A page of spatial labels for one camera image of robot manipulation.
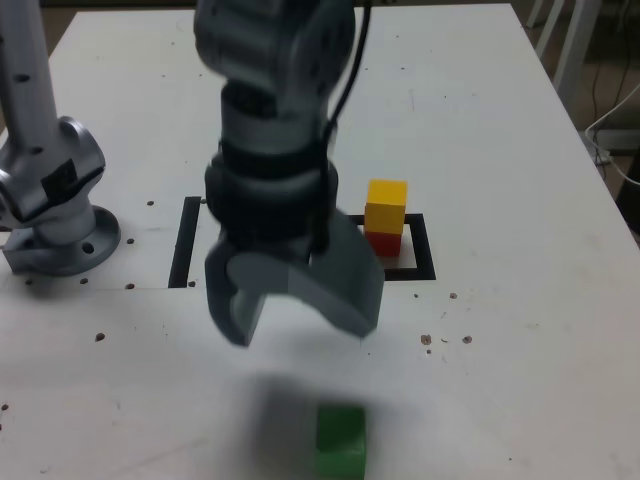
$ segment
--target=white cable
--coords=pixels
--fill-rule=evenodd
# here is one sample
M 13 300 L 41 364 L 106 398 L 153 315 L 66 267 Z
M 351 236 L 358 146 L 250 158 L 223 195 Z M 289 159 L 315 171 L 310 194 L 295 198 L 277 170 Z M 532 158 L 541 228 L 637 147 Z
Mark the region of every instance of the white cable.
M 618 108 L 620 108 L 627 100 L 629 100 L 634 93 L 636 93 L 638 91 L 638 89 L 640 89 L 640 83 L 638 83 L 638 85 L 635 86 L 635 88 L 633 90 L 631 90 L 631 93 L 629 95 L 627 95 L 626 97 L 624 97 L 622 99 L 622 101 L 616 105 L 615 107 L 613 107 L 611 110 L 609 110 L 607 113 L 605 113 L 603 116 L 601 116 L 598 120 L 596 120 L 595 122 L 593 122 L 591 125 L 589 125 L 585 131 L 584 131 L 584 136 L 587 140 L 589 140 L 589 143 L 591 143 L 596 149 L 598 149 L 598 151 L 600 152 L 606 152 L 606 150 L 604 150 L 603 148 L 600 148 L 599 145 L 596 144 L 596 142 L 594 142 L 591 139 L 591 135 L 590 135 L 590 130 L 595 127 L 597 124 L 599 124 L 602 120 L 604 120 L 605 118 L 607 118 L 609 115 L 611 115 L 613 112 L 615 112 Z M 613 168 L 616 169 L 616 171 L 620 174 L 620 176 L 622 178 L 624 178 L 627 182 L 632 183 L 634 185 L 637 185 L 640 187 L 640 182 L 636 182 L 635 180 L 627 177 L 624 172 L 622 171 L 622 169 L 618 166 L 618 164 L 613 160 L 613 157 L 609 158 L 609 161 L 611 162 L 611 165 L 613 165 Z

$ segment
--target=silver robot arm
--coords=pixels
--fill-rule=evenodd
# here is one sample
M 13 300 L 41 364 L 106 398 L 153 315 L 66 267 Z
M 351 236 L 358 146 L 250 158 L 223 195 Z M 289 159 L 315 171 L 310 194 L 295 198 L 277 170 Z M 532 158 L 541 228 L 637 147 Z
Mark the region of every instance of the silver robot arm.
M 348 94 L 362 57 L 365 8 Z M 286 294 L 337 328 L 375 329 L 384 270 L 353 222 L 336 209 L 329 138 L 346 100 L 329 95 L 354 42 L 345 0 L 200 0 L 201 60 L 227 77 L 218 153 L 205 175 L 222 225 L 206 259 L 209 309 L 227 339 L 248 346 L 264 298 Z
M 73 275 L 104 261 L 120 229 L 89 191 L 105 160 L 76 120 L 58 118 L 38 0 L 0 0 L 0 103 L 8 138 L 0 149 L 3 252 L 14 272 Z

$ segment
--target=yellow block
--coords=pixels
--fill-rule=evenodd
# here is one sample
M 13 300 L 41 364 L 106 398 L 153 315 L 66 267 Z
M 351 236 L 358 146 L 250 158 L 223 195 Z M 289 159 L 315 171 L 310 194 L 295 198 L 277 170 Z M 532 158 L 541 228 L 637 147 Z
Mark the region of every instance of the yellow block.
M 364 209 L 365 232 L 402 235 L 407 182 L 371 180 Z

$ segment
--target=white table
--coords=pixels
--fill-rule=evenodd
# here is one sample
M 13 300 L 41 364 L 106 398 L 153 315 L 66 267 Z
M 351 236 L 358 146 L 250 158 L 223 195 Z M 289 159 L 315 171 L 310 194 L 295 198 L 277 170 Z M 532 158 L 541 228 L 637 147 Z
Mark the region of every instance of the white table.
M 222 80 L 191 25 L 82 13 L 53 54 L 59 113 L 102 146 L 91 198 L 123 241 L 30 287 L 2 262 L 0 477 L 309 478 L 331 400 L 367 406 L 370 480 L 636 478 L 640 255 L 511 8 L 376 9 L 341 121 L 340 207 L 362 213 L 372 177 L 408 179 L 438 279 L 388 283 L 363 341 L 273 299 L 248 350 L 209 319 L 205 207 L 197 286 L 166 289 L 220 131 Z

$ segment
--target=stacked blocks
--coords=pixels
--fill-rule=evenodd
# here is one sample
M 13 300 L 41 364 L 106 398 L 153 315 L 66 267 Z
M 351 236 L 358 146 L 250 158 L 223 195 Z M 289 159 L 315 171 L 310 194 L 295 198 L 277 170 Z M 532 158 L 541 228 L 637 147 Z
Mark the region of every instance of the stacked blocks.
M 318 475 L 363 479 L 367 461 L 364 410 L 349 406 L 321 406 L 317 422 Z
M 364 235 L 379 257 L 397 257 L 402 244 L 407 182 L 371 180 L 364 208 Z

